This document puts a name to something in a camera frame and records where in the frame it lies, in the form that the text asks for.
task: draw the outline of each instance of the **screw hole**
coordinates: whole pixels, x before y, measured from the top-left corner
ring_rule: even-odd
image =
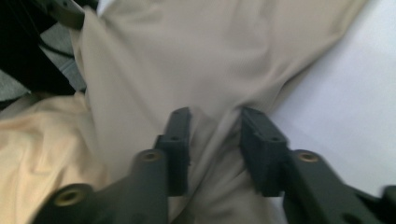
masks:
[[[156,161],[160,158],[160,154],[157,152],[149,152],[143,155],[143,161]]]
[[[361,224],[361,220],[351,214],[343,214],[343,220],[348,224]]]
[[[80,189],[69,189],[62,192],[58,197],[56,197],[54,203],[57,206],[70,206],[81,202],[85,198],[85,194]]]
[[[308,153],[308,152],[300,153],[298,155],[298,157],[299,157],[299,159],[301,161],[307,161],[307,162],[316,162],[316,161],[318,161],[318,157],[316,155],[314,155],[312,153]]]

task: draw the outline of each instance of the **gray fabric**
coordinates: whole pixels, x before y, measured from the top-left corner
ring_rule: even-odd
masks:
[[[41,37],[47,44],[56,49],[72,52],[68,30],[59,23],[53,25],[46,32],[41,34]],[[43,49],[43,51],[70,80],[70,84],[73,88],[78,91],[86,88],[74,60],[65,58],[46,49]],[[0,70],[0,101],[20,97],[28,91],[29,90],[23,87],[21,83]]]
[[[240,108],[268,111],[364,2],[120,0],[100,18],[86,9],[72,39],[112,174],[124,175],[169,113],[189,106],[190,187],[171,200],[170,220],[184,210],[196,223],[281,223],[254,192],[240,157]]]
[[[21,99],[18,99],[16,102],[12,103],[12,105],[9,105],[4,110],[0,111],[0,120],[12,119],[40,100],[41,98],[36,95],[26,94],[22,96]]]

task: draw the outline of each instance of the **wrinkled cloth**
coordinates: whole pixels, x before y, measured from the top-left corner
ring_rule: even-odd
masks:
[[[282,87],[346,32],[360,0],[120,0],[86,8],[72,32],[102,158],[115,177],[189,106],[189,192],[170,220],[280,223],[239,153],[240,109],[268,111]]]
[[[0,120],[0,222],[30,223],[52,192],[109,183],[95,156],[91,113],[80,93],[43,100]]]

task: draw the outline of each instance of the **beige fabric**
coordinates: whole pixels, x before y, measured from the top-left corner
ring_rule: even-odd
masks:
[[[0,121],[0,223],[28,223],[62,186],[109,182],[87,147],[94,142],[88,132],[94,129],[82,94],[44,100]]]
[[[102,157],[120,177],[171,111],[193,108],[190,192],[170,219],[279,223],[238,151],[242,106],[268,111],[284,84],[345,33],[361,0],[118,0],[73,33]]]

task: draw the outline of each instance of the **metal grommet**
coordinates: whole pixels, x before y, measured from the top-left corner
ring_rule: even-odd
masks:
[[[55,198],[54,204],[60,207],[70,206],[81,202],[84,198],[85,192],[81,189],[68,189]]]
[[[143,161],[157,161],[161,157],[158,152],[148,152],[142,155]]]
[[[302,152],[298,154],[298,158],[300,159],[300,161],[306,162],[317,162],[319,160],[318,156],[310,152]]]

